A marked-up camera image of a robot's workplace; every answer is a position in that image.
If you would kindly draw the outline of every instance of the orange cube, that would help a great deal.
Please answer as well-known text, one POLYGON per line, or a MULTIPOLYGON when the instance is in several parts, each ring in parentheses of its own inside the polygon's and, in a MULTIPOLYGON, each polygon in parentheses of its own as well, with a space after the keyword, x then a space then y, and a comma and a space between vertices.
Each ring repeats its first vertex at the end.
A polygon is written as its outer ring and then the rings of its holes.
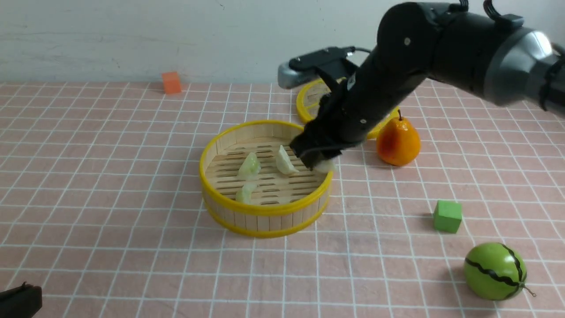
POLYGON ((178 94, 182 91, 180 77, 177 72, 167 72, 161 74, 165 94, 178 94))

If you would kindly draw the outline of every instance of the black stripe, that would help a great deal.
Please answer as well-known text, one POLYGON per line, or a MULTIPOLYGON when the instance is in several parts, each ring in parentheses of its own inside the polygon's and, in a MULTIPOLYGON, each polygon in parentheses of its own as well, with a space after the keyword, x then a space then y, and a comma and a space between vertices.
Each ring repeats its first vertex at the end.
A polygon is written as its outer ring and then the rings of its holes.
POLYGON ((465 258, 465 262, 467 264, 469 264, 470 266, 473 266, 475 268, 477 268, 479 270, 479 272, 490 276, 493 280, 500 282, 500 283, 505 283, 508 286, 512 286, 512 287, 518 287, 520 284, 518 284, 517 282, 513 281, 512 278, 508 277, 508 276, 499 276, 496 274, 495 271, 493 271, 492 269, 484 269, 481 264, 479 263, 475 263, 474 261, 465 258))
POLYGON ((506 295, 506 297, 504 297, 503 300, 510 299, 510 298, 514 297, 518 291, 520 291, 520 286, 516 286, 514 291, 509 293, 508 295, 506 295))
POLYGON ((512 256, 512 258, 514 259, 514 264, 516 265, 516 270, 518 271, 518 281, 523 282, 522 281, 522 275, 523 275, 522 266, 520 266, 520 261, 518 260, 518 258, 514 254, 514 251, 509 249, 506 245, 504 245, 502 243, 500 243, 500 245, 502 245, 502 247, 504 247, 508 251, 508 254, 510 254, 510 256, 512 256))

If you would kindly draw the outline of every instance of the yellow rim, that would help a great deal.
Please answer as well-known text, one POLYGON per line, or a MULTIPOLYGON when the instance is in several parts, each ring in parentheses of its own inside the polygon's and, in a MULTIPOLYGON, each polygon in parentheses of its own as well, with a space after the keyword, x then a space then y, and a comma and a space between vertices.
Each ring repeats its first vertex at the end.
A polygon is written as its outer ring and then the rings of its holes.
MULTIPOLYGON (((296 111, 298 113, 298 116, 300 117, 300 120, 302 120, 303 123, 307 123, 314 118, 314 117, 312 117, 312 115, 310 115, 308 110, 310 110, 313 107, 318 106, 318 103, 315 103, 315 104, 312 104, 312 105, 305 105, 304 104, 304 99, 306 97, 306 93, 308 93, 308 91, 311 90, 314 86, 321 85, 321 84, 325 85, 324 81, 322 79, 312 81, 312 82, 304 85, 304 87, 298 92, 298 96, 296 97, 296 111)), ((377 138, 377 136, 379 135, 379 131, 386 125, 386 123, 388 123, 389 120, 391 120, 392 118, 398 117, 398 109, 399 109, 399 107, 396 107, 388 115, 387 118, 385 118, 375 128, 373 128, 373 130, 371 130, 369 132, 369 134, 367 134, 367 139, 377 138)))
POLYGON ((200 164, 199 164, 199 174, 200 174, 200 181, 202 182, 202 189, 206 191, 210 197, 216 202, 224 207, 235 211, 240 212, 243 214, 253 215, 253 216, 274 216, 274 215, 285 215, 294 213, 296 210, 302 209, 310 204, 312 204, 315 200, 317 200, 327 189, 329 189, 330 184, 332 183, 333 172, 330 171, 328 175, 325 177, 324 182, 312 193, 303 197, 302 199, 283 205, 247 205, 243 203, 239 203, 237 201, 231 200, 225 196, 223 196, 220 192, 218 192, 214 187, 208 182, 206 179, 206 171, 204 170, 204 161, 206 158, 206 154, 211 147, 214 147, 216 141, 220 139, 222 136, 233 132, 234 130, 238 130, 239 128, 252 126, 255 124, 282 124, 286 126, 291 126, 303 130, 303 128, 297 124, 283 122, 283 121, 273 121, 273 120, 263 120, 263 121, 252 121, 239 124, 237 126, 231 127, 224 132, 220 133, 219 135, 215 136, 204 148, 202 155, 200 157, 200 164))
POLYGON ((301 223, 298 226, 295 227, 291 227, 290 229, 286 229, 286 230, 278 230, 278 231, 250 231, 250 230, 245 230, 242 229, 240 227, 236 227, 233 226, 231 224, 228 224, 227 222, 225 222, 222 218, 220 218, 215 212, 212 211, 212 209, 210 209, 210 206, 208 206, 208 203, 204 200, 204 205, 206 206, 206 209, 208 210, 208 213, 210 214, 210 216, 216 221, 218 222, 220 225, 224 226, 226 229, 237 233, 237 234, 241 234, 241 235, 245 235, 247 237, 256 237, 256 238, 278 238, 278 237, 285 237, 287 235, 290 234, 294 234, 296 232, 302 231, 303 229, 307 228, 308 226, 310 226, 312 223, 314 223, 314 221, 316 221, 321 214, 324 212, 324 210, 326 209, 326 207, 328 206, 329 203, 329 196, 326 199, 324 205, 322 205, 322 208, 319 209, 315 215, 313 215, 309 220, 307 220, 306 222, 301 223))

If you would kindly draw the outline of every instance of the bamboo steamer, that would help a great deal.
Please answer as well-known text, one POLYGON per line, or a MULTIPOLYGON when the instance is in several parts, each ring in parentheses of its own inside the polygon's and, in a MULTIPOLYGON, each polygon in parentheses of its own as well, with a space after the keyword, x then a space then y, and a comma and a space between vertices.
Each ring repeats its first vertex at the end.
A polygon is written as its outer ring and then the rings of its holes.
POLYGON ((310 171, 288 144, 303 128, 282 121, 253 121, 222 132, 206 146, 200 159, 202 196, 216 222, 235 233, 274 238, 296 233, 312 224, 329 202, 333 172, 310 171), (286 176, 275 164, 274 154, 283 145, 298 173, 286 176), (235 201, 244 181, 237 172, 250 152, 261 163, 253 179, 257 189, 251 204, 235 201))

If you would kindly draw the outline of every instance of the white wall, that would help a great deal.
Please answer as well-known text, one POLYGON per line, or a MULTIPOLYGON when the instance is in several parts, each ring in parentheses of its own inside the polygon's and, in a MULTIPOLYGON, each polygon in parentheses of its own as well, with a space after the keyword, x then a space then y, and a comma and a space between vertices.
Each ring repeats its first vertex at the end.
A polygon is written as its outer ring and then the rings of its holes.
MULTIPOLYGON (((177 70, 191 81, 274 82, 297 54, 372 48, 380 18, 399 2, 0 0, 0 81, 144 81, 177 70)), ((470 2, 483 11, 482 0, 470 2)), ((494 3, 565 44, 564 0, 494 3)))

